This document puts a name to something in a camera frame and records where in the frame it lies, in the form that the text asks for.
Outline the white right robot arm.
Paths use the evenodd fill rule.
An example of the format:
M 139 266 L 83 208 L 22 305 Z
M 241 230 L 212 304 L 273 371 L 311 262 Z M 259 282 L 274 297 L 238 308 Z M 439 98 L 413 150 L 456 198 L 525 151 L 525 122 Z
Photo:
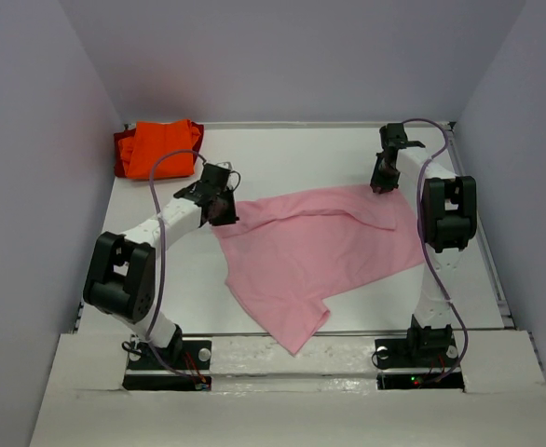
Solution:
M 375 342 L 374 365 L 381 369 L 423 368 L 437 360 L 454 365 L 448 353 L 456 348 L 453 320 L 461 321 L 449 295 L 461 253 L 477 230 L 476 181 L 443 167 L 438 157 L 446 152 L 449 138 L 431 155 L 424 143 L 410 139 L 410 120 L 380 128 L 381 151 L 376 154 L 370 181 L 373 191 L 386 194 L 398 189 L 404 175 L 415 182 L 415 211 L 425 267 L 416 310 L 402 338 Z

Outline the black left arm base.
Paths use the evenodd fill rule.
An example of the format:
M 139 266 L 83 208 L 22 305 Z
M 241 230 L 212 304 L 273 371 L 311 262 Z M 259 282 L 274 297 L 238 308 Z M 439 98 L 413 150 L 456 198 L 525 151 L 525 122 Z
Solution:
M 212 340 L 184 338 L 181 353 L 159 358 L 147 343 L 131 336 L 121 344 L 127 354 L 122 386 L 128 391 L 211 391 Z

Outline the pink t shirt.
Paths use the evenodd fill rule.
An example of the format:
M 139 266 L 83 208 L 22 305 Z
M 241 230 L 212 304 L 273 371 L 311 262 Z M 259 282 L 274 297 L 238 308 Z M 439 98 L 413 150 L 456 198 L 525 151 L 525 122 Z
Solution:
M 423 262 L 416 215 L 398 191 L 322 188 L 242 201 L 237 215 L 212 229 L 225 284 L 291 355 L 328 320 L 325 299 Z

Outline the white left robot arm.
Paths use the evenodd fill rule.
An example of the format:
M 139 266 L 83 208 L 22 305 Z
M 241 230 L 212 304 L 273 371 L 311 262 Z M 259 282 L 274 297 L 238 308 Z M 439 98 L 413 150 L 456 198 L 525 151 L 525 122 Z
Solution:
M 147 345 L 156 365 L 175 365 L 183 351 L 183 332 L 161 311 L 166 252 L 204 225 L 235 224 L 235 189 L 240 175 L 229 162 L 205 162 L 197 181 L 176 192 L 156 213 L 122 234 L 104 232 L 95 242 L 83 300 L 132 330 Z

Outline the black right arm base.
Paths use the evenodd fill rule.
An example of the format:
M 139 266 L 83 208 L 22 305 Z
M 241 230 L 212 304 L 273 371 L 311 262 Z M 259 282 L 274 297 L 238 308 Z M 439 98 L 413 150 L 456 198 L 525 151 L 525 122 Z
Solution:
M 458 360 L 454 336 L 440 347 L 415 350 L 405 336 L 375 340 L 371 362 L 376 368 L 377 388 L 390 390 L 455 389 L 463 391 L 461 368 L 450 371 Z

